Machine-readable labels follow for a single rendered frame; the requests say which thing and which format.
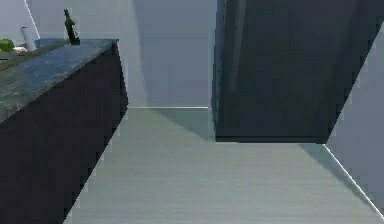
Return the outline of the dark grey fridge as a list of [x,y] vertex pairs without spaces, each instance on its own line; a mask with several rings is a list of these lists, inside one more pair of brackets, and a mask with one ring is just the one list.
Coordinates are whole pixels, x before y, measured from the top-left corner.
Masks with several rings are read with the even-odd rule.
[[216,141],[325,143],[384,24],[384,0],[216,6]]

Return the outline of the dark kitchen counter cabinet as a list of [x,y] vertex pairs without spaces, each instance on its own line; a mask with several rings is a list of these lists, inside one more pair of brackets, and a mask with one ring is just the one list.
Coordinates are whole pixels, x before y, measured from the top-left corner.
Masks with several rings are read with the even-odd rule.
[[116,40],[37,44],[0,72],[0,224],[63,224],[127,111]]

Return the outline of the white paper towel roll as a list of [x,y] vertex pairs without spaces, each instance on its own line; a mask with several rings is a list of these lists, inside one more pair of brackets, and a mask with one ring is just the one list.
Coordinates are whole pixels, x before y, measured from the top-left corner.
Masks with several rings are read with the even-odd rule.
[[35,51],[36,50],[36,45],[32,36],[31,31],[29,30],[28,27],[23,26],[20,28],[21,33],[23,35],[24,41],[25,41],[25,46],[29,51]]

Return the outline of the green apple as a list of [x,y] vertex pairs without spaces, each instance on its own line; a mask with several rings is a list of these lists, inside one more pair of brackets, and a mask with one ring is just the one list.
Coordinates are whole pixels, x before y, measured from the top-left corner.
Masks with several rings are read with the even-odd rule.
[[15,47],[14,43],[10,39],[1,39],[0,40],[0,50],[4,52],[10,52]]

